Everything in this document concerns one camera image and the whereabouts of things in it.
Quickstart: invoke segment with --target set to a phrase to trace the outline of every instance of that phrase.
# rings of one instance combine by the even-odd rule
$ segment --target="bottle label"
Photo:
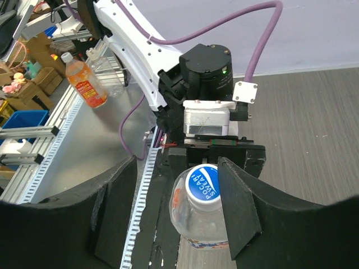
[[[182,202],[181,189],[177,188],[174,190],[173,200],[172,200],[172,217],[176,221],[179,221],[180,219],[178,210],[180,208],[181,202]]]
[[[216,241],[209,241],[209,242],[203,242],[198,240],[193,240],[186,238],[188,242],[190,242],[191,246],[197,249],[224,249],[228,248],[229,244],[228,241],[222,241],[222,242],[216,242]]]
[[[202,166],[189,176],[188,187],[195,198],[212,201],[220,196],[217,168]]]
[[[78,84],[76,84],[75,88],[77,88],[79,93],[84,97],[86,103],[88,103],[90,107],[98,107],[106,101],[106,99],[103,99],[97,93],[97,91],[93,88],[93,86],[88,80],[79,82]]]

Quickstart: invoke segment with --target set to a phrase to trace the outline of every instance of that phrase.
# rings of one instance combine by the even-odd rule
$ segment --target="clear plastic bottle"
[[[110,96],[119,96],[123,94],[124,88],[122,81],[116,74],[107,57],[100,56],[100,53],[94,49],[88,49],[86,55],[90,59],[90,67],[102,85],[109,92]]]
[[[179,175],[169,202],[169,214],[178,233],[194,248],[228,249],[217,166],[202,164]]]
[[[75,60],[69,52],[61,55],[61,59],[66,64],[66,77],[69,83],[89,107],[98,108],[106,103],[107,92],[86,63]]]

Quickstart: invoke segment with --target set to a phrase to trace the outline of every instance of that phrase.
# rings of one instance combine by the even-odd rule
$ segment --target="blue bin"
[[[49,118],[48,110],[26,110],[16,111],[11,115],[7,122],[2,127],[3,129],[22,128],[22,127],[36,127],[43,126]],[[36,138],[28,138],[30,143],[34,143]]]

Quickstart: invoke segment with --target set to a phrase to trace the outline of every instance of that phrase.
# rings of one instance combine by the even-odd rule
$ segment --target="orange bottle label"
[[[88,80],[79,82],[75,85],[75,88],[77,88],[90,107],[98,107],[106,101],[106,99],[103,99],[97,93]]]
[[[91,108],[97,108],[107,101],[107,92],[102,88],[101,84],[98,83],[96,77],[87,65],[84,65],[81,72],[75,76],[68,76],[67,78],[70,84],[77,89],[85,99],[87,105]]]

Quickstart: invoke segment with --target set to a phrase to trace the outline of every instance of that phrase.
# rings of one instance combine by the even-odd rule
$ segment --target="blue bottle cap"
[[[193,167],[186,177],[186,192],[193,206],[202,211],[221,208],[218,169],[213,164]]]

